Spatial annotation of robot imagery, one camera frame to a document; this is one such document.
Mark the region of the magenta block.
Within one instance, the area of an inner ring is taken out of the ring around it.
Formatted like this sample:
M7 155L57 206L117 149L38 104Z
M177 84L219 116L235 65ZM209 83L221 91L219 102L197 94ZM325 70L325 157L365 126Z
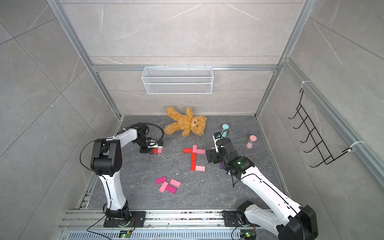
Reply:
M177 192L177 188L176 187L173 187L171 185L167 185L166 186L166 191L172 193L172 194L175 194Z
M167 177L163 176L161 178L156 179L156 184L159 185L159 184L162 184L163 182L166 182L166 181L167 181Z

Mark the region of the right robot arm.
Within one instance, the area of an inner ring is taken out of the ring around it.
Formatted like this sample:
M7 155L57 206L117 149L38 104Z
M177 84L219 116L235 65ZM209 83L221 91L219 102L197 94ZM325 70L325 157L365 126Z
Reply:
M238 155L231 140L221 133L213 134L214 149L206 152L207 160L223 164L235 186L243 183L254 191L270 211L246 201L237 208L236 218L241 226L258 225L280 240L314 240L318 237L316 212L308 205L302 207L273 185L246 156Z

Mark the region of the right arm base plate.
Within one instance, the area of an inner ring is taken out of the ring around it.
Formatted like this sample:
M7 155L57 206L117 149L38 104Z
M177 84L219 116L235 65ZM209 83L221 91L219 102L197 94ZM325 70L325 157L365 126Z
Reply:
M250 224L246 217L239 211L223 210L221 213L224 219L225 227L248 227Z

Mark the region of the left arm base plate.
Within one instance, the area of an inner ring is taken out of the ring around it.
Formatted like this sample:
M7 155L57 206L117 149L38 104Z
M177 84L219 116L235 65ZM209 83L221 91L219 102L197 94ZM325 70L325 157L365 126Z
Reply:
M106 220L104 221L104 228L129 228L144 226L146 220L145 211L133 211L133 212L122 212L122 211L107 211Z

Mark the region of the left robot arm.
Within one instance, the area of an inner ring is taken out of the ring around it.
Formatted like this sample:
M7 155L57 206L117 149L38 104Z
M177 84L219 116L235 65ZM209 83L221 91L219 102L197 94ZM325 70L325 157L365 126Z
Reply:
M94 140L90 169L101 180L107 198L106 226L126 227L134 223L120 180L122 148L128 143L140 146L141 154L152 154L163 147L164 130L152 123L136 123L112 137Z

